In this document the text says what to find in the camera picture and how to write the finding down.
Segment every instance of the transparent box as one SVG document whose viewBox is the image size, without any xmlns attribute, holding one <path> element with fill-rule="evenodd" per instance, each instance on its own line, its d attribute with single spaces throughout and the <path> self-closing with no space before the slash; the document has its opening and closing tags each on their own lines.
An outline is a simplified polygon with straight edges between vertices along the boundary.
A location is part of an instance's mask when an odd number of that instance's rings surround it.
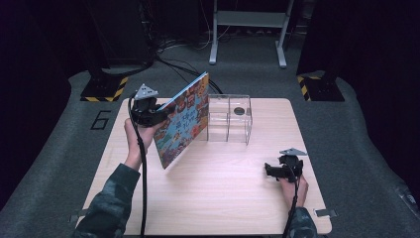
<svg viewBox="0 0 420 238">
<path fill-rule="evenodd" d="M 209 94 L 207 141 L 250 142 L 253 115 L 249 95 Z"/>
</svg>

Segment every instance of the hand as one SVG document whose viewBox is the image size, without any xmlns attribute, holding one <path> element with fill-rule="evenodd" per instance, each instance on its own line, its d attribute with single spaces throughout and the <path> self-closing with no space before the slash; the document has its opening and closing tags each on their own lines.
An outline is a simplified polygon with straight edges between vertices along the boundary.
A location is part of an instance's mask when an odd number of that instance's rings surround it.
<svg viewBox="0 0 420 238">
<path fill-rule="evenodd" d="M 140 137 L 145 145 L 146 154 L 148 153 L 148 147 L 151 145 L 154 138 L 155 131 L 163 125 L 163 122 L 154 125 L 153 127 L 141 127 L 137 126 Z M 124 163 L 126 166 L 138 171 L 142 164 L 142 158 L 140 153 L 140 147 L 137 141 L 136 131 L 134 130 L 133 124 L 130 118 L 127 118 L 124 122 L 124 129 L 126 131 L 127 143 L 129 145 L 129 154 L 127 160 Z"/>
<path fill-rule="evenodd" d="M 280 178 L 280 185 L 283 189 L 283 196 L 286 200 L 287 206 L 291 208 L 293 197 L 295 193 L 294 182 L 289 182 L 286 178 Z M 309 184 L 305 177 L 300 177 L 299 190 L 297 191 L 296 207 L 303 206 L 306 200 L 306 193 L 308 193 Z"/>
</svg>

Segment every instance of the yellow and black hazard tape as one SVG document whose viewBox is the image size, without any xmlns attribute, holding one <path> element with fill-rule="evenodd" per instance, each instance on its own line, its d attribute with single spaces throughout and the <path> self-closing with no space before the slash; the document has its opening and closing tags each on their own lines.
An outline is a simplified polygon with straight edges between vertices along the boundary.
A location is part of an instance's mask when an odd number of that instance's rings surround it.
<svg viewBox="0 0 420 238">
<path fill-rule="evenodd" d="M 318 76 L 310 76 L 308 78 L 321 79 Z M 306 87 L 306 84 L 305 84 L 305 77 L 304 76 L 297 76 L 297 81 L 299 82 L 300 90 L 302 91 L 302 94 L 303 94 L 303 97 L 305 98 L 305 101 L 311 101 L 311 96 L 309 95 L 308 88 Z"/>
<path fill-rule="evenodd" d="M 123 93 L 124 87 L 129 80 L 128 77 L 125 77 L 121 80 L 120 85 L 117 88 L 114 96 L 112 97 L 80 97 L 80 101 L 91 101 L 91 102 L 101 102 L 101 101 L 118 101 L 121 94 Z"/>
</svg>

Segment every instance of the book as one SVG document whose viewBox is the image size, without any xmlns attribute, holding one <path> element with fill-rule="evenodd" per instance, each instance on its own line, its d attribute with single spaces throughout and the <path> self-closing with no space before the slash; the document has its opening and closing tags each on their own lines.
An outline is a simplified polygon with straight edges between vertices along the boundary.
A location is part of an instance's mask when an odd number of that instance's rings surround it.
<svg viewBox="0 0 420 238">
<path fill-rule="evenodd" d="M 208 87 L 209 74 L 204 72 L 158 109 L 175 107 L 154 135 L 164 169 L 207 127 Z"/>
</svg>

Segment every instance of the sleeve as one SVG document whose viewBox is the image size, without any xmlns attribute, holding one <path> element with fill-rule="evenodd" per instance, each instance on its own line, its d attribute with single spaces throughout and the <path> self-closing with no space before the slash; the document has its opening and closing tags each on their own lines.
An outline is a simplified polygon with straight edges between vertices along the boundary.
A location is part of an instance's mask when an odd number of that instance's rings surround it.
<svg viewBox="0 0 420 238">
<path fill-rule="evenodd" d="M 95 195 L 72 237 L 122 237 L 140 173 L 120 164 Z"/>
<path fill-rule="evenodd" d="M 296 207 L 288 234 L 290 238 L 318 237 L 315 223 L 305 207 Z"/>
</svg>

